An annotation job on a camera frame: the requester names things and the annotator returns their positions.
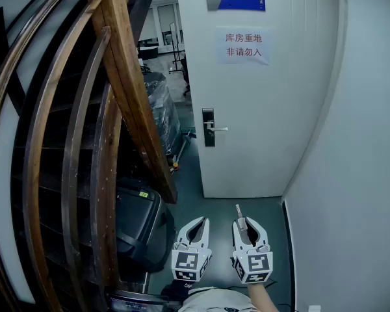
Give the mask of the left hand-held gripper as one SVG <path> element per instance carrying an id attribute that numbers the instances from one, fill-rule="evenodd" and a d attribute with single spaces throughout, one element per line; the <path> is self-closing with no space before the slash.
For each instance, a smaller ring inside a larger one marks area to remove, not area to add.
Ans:
<path id="1" fill-rule="evenodd" d="M 171 269 L 175 280 L 200 281 L 209 266 L 210 221 L 199 217 L 183 226 L 172 249 Z M 189 246 L 198 243 L 199 247 Z"/>

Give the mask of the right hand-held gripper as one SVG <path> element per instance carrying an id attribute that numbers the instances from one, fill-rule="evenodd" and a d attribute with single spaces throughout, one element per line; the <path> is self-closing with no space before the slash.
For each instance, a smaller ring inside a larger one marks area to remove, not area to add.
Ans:
<path id="1" fill-rule="evenodd" d="M 266 230 L 247 216 L 233 222 L 232 232 L 235 247 L 232 262 L 240 282 L 242 284 L 266 282 L 273 271 L 273 252 L 267 244 Z"/>

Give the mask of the silver key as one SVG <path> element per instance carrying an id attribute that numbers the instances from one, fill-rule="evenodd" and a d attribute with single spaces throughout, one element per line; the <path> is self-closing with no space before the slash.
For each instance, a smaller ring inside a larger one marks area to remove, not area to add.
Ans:
<path id="1" fill-rule="evenodd" d="M 240 231 L 245 231 L 248 229 L 246 218 L 242 215 L 241 208 L 239 204 L 236 204 L 236 210 L 237 210 L 237 225 L 239 227 Z"/>

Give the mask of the white door with sign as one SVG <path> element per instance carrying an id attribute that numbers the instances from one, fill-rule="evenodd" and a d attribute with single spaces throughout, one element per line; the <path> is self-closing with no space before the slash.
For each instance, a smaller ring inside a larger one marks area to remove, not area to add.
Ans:
<path id="1" fill-rule="evenodd" d="M 178 3 L 204 196 L 281 196 L 330 85 L 341 0 L 265 0 L 264 12 Z M 272 29 L 270 64 L 217 63 L 219 26 Z M 205 146 L 203 108 L 214 109 L 216 127 L 228 127 L 215 133 L 215 147 Z"/>

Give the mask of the black door lock silver lever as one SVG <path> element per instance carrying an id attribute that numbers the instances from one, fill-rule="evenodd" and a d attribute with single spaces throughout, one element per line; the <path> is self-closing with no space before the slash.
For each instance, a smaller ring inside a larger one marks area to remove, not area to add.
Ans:
<path id="1" fill-rule="evenodd" d="M 215 126 L 215 114 L 213 108 L 203 108 L 202 119 L 205 146 L 215 147 L 215 133 L 228 131 L 228 127 Z"/>

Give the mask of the black baseboard strip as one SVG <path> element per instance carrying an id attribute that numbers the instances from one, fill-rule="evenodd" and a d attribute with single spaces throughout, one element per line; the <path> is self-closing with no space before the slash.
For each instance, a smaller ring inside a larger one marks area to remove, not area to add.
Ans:
<path id="1" fill-rule="evenodd" d="M 283 217 L 285 222 L 285 230 L 287 235 L 287 251 L 289 258 L 289 274 L 290 274 L 290 290 L 291 290 L 291 303 L 290 303 L 290 312 L 297 312 L 296 310 L 296 282 L 295 282 L 295 267 L 294 267 L 294 253 L 293 253 L 293 242 L 291 235 L 291 227 L 289 221 L 289 214 L 287 209 L 287 204 L 285 200 L 282 200 L 281 207 L 283 210 Z"/>

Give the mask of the black cloth white print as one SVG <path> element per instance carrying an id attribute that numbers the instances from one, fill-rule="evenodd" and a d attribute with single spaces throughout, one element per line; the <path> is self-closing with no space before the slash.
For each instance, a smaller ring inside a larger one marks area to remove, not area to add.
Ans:
<path id="1" fill-rule="evenodd" d="M 171 284 L 163 288 L 161 295 L 172 301 L 184 302 L 189 297 L 189 291 L 193 285 L 194 282 L 192 281 L 174 279 Z"/>

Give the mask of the black pallet stacker machine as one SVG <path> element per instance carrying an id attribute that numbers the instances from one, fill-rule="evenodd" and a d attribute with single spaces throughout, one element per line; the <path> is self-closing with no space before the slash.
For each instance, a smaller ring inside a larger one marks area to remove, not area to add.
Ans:
<path id="1" fill-rule="evenodd" d="M 116 247 L 121 265 L 162 270 L 176 236 L 174 218 L 161 195 L 145 181 L 116 182 Z"/>

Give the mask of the person's white shirt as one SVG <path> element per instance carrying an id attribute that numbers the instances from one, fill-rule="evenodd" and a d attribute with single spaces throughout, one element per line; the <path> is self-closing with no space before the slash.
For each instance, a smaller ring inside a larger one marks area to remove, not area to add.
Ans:
<path id="1" fill-rule="evenodd" d="M 260 312 L 248 296 L 238 291 L 202 287 L 188 293 L 177 312 Z"/>

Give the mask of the metal hand cart orange wheel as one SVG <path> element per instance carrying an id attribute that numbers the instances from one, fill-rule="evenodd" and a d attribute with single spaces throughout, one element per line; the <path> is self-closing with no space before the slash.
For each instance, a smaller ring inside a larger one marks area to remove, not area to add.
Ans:
<path id="1" fill-rule="evenodd" d="M 173 174 L 175 171 L 179 170 L 179 163 L 182 157 L 182 154 L 186 147 L 191 143 L 191 140 L 196 138 L 195 128 L 191 127 L 188 131 L 183 131 L 182 139 L 183 143 L 179 149 L 177 155 L 172 157 L 172 166 L 170 167 L 170 172 Z"/>

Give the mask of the plastic wrapped pallet load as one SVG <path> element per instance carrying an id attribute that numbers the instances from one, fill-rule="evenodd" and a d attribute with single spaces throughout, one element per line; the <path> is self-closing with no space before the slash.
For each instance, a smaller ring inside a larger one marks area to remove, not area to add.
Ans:
<path id="1" fill-rule="evenodd" d="M 163 150 L 166 156 L 173 157 L 182 144 L 181 125 L 166 77 L 150 72 L 144 75 L 144 84 Z"/>

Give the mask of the dark wooden staircase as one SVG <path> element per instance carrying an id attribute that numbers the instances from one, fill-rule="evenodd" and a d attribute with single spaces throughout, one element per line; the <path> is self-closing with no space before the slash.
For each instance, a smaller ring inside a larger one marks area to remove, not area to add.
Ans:
<path id="1" fill-rule="evenodd" d="M 27 99 L 25 100 L 22 108 L 22 116 L 16 131 L 11 177 L 12 221 L 14 224 L 16 246 L 20 254 L 19 256 L 21 258 L 22 269 L 27 277 L 27 283 L 34 297 L 35 305 L 43 312 L 49 311 L 45 307 L 43 300 L 40 298 L 40 290 L 32 268 L 33 266 L 29 256 L 29 249 L 27 247 L 23 219 L 22 192 L 25 147 L 31 118 L 33 116 L 33 110 L 36 101 L 38 100 L 40 87 L 44 81 L 51 61 L 53 60 L 59 45 L 68 33 L 70 27 L 73 25 L 75 19 L 89 2 L 91 1 L 80 0 L 79 5 L 74 8 L 74 14 L 65 26 L 63 32 L 53 44 L 52 52 L 47 54 L 47 67 L 41 68 L 34 76 L 34 88 L 28 91 Z M 134 38 L 135 34 L 142 28 L 142 17 L 148 12 L 148 6 L 141 2 L 136 2 L 133 9 L 128 9 L 128 12 L 133 28 Z M 64 248 L 61 219 L 62 163 L 73 101 L 75 99 L 86 62 L 99 34 L 100 33 L 96 33 L 94 30 L 91 17 L 75 43 L 63 69 L 62 75 L 60 76 L 49 115 L 47 117 L 40 158 L 40 229 L 49 277 L 51 278 L 58 300 L 62 306 L 62 312 L 82 312 L 70 278 L 70 269 L 66 260 L 66 252 Z M 83 266 L 83 276 L 86 284 L 86 297 L 89 299 L 91 312 L 107 312 L 108 307 L 105 298 L 105 291 L 108 288 L 137 290 L 142 288 L 142 286 L 137 282 L 129 279 L 124 280 L 121 277 L 124 273 L 128 274 L 135 272 L 135 265 L 127 264 L 121 266 L 118 261 L 120 285 L 117 288 L 106 287 L 104 291 L 101 291 L 96 276 L 90 220 L 90 174 L 92 168 L 92 154 L 96 124 L 102 102 L 103 91 L 107 83 L 110 84 L 102 58 L 86 111 L 77 174 L 77 223 L 79 248 Z M 152 189 L 155 190 L 147 175 L 144 163 L 138 154 L 135 144 L 131 139 L 127 126 L 122 118 L 118 145 L 116 181 L 123 177 L 145 181 Z"/>

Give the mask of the white paper notice red print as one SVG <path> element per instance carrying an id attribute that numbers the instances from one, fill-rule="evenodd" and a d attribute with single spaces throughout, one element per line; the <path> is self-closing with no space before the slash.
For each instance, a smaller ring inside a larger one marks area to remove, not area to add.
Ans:
<path id="1" fill-rule="evenodd" d="M 263 27 L 219 26 L 214 48 L 219 64 L 270 64 L 272 29 Z"/>

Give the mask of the metal stand on wheels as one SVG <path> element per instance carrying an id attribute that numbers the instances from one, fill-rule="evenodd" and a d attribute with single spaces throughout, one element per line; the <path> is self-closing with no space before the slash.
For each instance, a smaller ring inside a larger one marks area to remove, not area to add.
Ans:
<path id="1" fill-rule="evenodd" d="M 183 67 L 182 67 L 181 57 L 180 57 L 181 51 L 179 50 L 179 38 L 178 38 L 177 26 L 175 22 L 170 24 L 170 31 L 172 35 L 172 53 L 174 59 L 172 61 L 172 66 L 168 70 L 169 74 L 174 72 L 183 72 Z"/>

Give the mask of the brown wooden stair stringer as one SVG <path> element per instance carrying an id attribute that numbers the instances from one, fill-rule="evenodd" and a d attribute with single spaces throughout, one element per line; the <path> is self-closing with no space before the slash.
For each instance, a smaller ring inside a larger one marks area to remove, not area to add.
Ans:
<path id="1" fill-rule="evenodd" d="M 149 180 L 166 203 L 175 204 L 177 189 L 144 85 L 127 1 L 102 0 L 92 16 L 92 23 L 96 33 L 104 27 L 111 31 L 103 62 L 116 102 Z"/>

